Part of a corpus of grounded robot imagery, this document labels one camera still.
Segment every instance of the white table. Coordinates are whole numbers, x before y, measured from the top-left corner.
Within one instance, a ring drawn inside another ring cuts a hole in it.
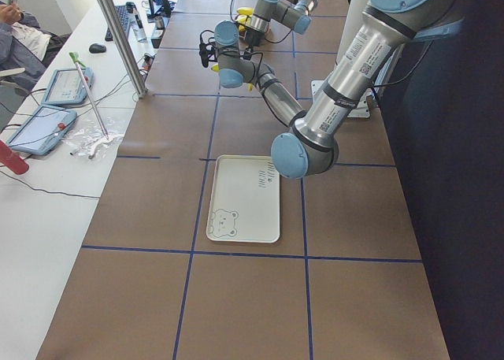
[[[127,0],[115,0],[124,4]],[[141,1],[132,0],[137,7]],[[143,17],[146,33],[154,28]],[[101,98],[126,75],[114,42],[105,43],[106,22],[98,5],[92,7],[73,32],[61,52],[47,69],[35,89],[49,83],[55,69],[73,67],[70,51],[77,51],[80,60],[94,71],[94,98]],[[132,31],[129,42],[135,59],[154,52],[150,41],[138,43]],[[107,51],[90,54],[92,43],[104,43]],[[43,94],[35,95],[40,100]],[[125,132],[135,108],[135,89],[131,82],[116,94],[103,100],[100,111],[104,121],[113,122],[113,130]],[[37,105],[27,98],[18,113],[33,113]],[[77,109],[82,113],[89,109]],[[14,116],[11,124],[20,124],[26,117]],[[92,111],[80,117],[73,130],[96,125]],[[6,141],[13,131],[0,138]],[[79,195],[100,196],[112,168],[118,143],[101,149],[98,156],[73,157],[72,149],[60,143],[44,157],[27,160],[27,173],[15,176],[6,167],[1,170],[48,191],[64,191]],[[0,174],[0,358],[26,360],[35,358],[56,310],[61,293],[76,259],[82,239],[95,211],[98,199],[65,195],[48,195],[33,191]]]

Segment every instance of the black cable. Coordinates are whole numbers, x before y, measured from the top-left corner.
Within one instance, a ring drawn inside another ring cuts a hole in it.
[[[89,112],[89,111],[91,111],[91,110],[92,110],[92,108],[88,109],[88,110],[87,110],[87,111],[85,111],[85,112],[82,112],[81,114],[78,114],[78,115],[76,116],[76,118],[74,118],[73,120],[71,120],[71,121],[70,121],[70,122],[69,122],[66,126],[71,126],[71,125],[73,125],[73,123],[74,123],[74,122],[76,122],[76,120],[77,120],[77,118],[78,118],[78,117],[80,117],[80,116],[82,116],[82,115],[86,114],[87,112]],[[51,137],[52,135],[55,135],[55,134],[57,134],[57,133],[56,133],[56,132],[51,132],[50,134],[45,135],[44,137],[41,137],[41,138],[35,139],[35,140],[33,140],[33,141],[23,142],[23,143],[16,143],[16,145],[15,145],[15,146],[24,146],[24,145],[29,145],[30,143],[36,143],[36,142],[41,141],[41,140],[43,140],[43,139],[45,139],[45,138]]]
[[[231,2],[229,3],[229,18],[231,19],[231,21],[233,23],[235,23],[235,21],[233,20],[233,6],[235,4],[235,0],[231,0]]]
[[[7,128],[10,128],[11,126],[16,126],[16,127],[20,127],[21,124],[8,124],[6,126],[4,126],[2,129],[0,129],[0,133],[2,133],[4,130],[6,130]]]
[[[28,97],[28,96],[31,96],[31,98],[37,103],[37,106],[40,105],[40,103],[38,102],[38,100],[35,98],[35,96],[33,96],[34,93],[36,92],[42,92],[42,91],[45,91],[47,88],[39,88],[38,90],[34,90],[34,91],[30,91],[28,93],[28,95],[26,95],[23,99],[23,101]]]
[[[119,82],[117,82],[117,84],[115,85],[115,87],[110,90],[110,92],[108,92],[106,95],[102,96],[101,98],[97,99],[95,101],[96,104],[99,104],[103,99],[105,98],[108,98],[110,95],[113,95],[115,94],[116,92],[118,92],[124,85],[130,83],[130,80],[127,80],[125,81],[124,83],[120,84],[126,77],[128,76],[128,74],[124,75],[120,80]],[[91,103],[90,102],[87,102],[85,104],[81,104],[79,106],[66,106],[65,108],[73,108],[73,109],[78,109],[78,108],[84,108],[85,106],[89,106]]]
[[[9,108],[6,107],[6,105],[3,103],[3,102],[0,102],[0,105],[4,107],[4,109],[11,113],[13,116],[28,116],[28,117],[34,117],[35,114],[30,114],[30,113],[18,113],[18,112],[13,112],[12,110],[10,110]],[[57,112],[53,112],[53,113],[48,113],[48,114],[44,114],[43,116],[37,116],[37,117],[47,117],[47,116],[50,116],[52,114],[55,114]]]
[[[77,195],[77,194],[67,193],[67,192],[48,191],[48,190],[42,189],[42,188],[34,188],[30,184],[26,183],[25,181],[23,181],[21,179],[17,179],[16,177],[10,176],[8,173],[4,173],[2,170],[0,170],[0,173],[4,174],[5,176],[9,177],[12,180],[18,181],[18,182],[26,185],[28,188],[32,189],[35,192],[44,192],[49,195],[65,195],[65,196],[70,196],[70,197],[81,197],[83,199],[100,199],[98,196]]]
[[[228,57],[232,57],[232,58],[244,58],[244,57],[253,57],[254,55],[261,55],[261,58],[259,59],[259,63],[258,63],[258,68],[257,68],[257,70],[254,70],[254,73],[252,75],[252,79],[253,79],[254,76],[255,76],[256,71],[259,72],[259,70],[261,69],[262,58],[264,57],[264,53],[261,52],[261,51],[254,51],[253,53],[238,54],[238,55],[236,55],[236,54],[234,54],[234,51],[230,51],[230,50],[226,51],[226,49],[228,47],[230,49],[233,49],[233,50],[235,49],[233,46],[224,46],[224,47],[221,47],[221,49],[219,51],[219,55],[227,55]],[[244,83],[249,84],[252,81],[252,79],[249,80],[248,82],[244,82]]]
[[[280,41],[270,41],[268,40],[266,37],[265,37],[265,41],[267,43],[281,43],[283,41],[285,41],[285,39],[292,33],[292,29],[285,35],[285,37],[283,37]]]
[[[384,83],[384,84],[375,84],[373,87],[374,88],[378,88],[378,87],[388,87],[388,86],[394,86],[396,84],[399,84],[401,82],[404,82],[406,79],[408,79],[410,76],[413,75],[413,72],[417,69],[417,67],[420,65],[420,63],[422,62],[422,60],[425,58],[425,56],[427,55],[427,52],[429,51],[429,49],[431,48],[431,45],[432,45],[432,41],[429,42],[425,48],[424,48],[424,51],[422,52],[422,54],[420,55],[420,58],[418,58],[418,61],[417,63],[415,63],[415,65],[411,68],[410,71],[408,71],[408,73],[406,75],[404,75],[404,77],[402,77],[401,79],[399,80],[396,80],[395,82],[390,82],[390,83]]]
[[[374,87],[371,87],[371,92],[372,92],[372,95],[374,96],[374,98],[376,100],[376,104],[378,105],[378,108],[381,109],[380,96],[378,96],[378,93],[376,92],[376,90],[375,90]]]

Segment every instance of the keyboard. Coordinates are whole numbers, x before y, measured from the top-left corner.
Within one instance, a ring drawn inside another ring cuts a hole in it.
[[[124,33],[126,34],[126,38],[129,34],[129,19],[128,19],[128,11],[126,10],[126,6],[115,6],[117,16],[119,17],[120,24],[123,27]],[[112,41],[112,32],[110,28],[107,28],[107,33],[105,34],[105,41]]]

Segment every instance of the person's hand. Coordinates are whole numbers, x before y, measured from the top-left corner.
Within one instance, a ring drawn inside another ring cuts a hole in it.
[[[21,10],[17,4],[0,5],[0,23],[12,25],[21,20]]]

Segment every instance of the gray jacket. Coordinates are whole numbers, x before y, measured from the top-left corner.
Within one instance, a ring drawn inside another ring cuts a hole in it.
[[[39,22],[30,13],[24,13],[21,24],[40,29]],[[26,68],[25,72],[11,76],[10,79],[31,90],[42,74],[46,71],[46,66],[22,43],[15,39],[11,33],[11,26],[0,23],[0,70]]]

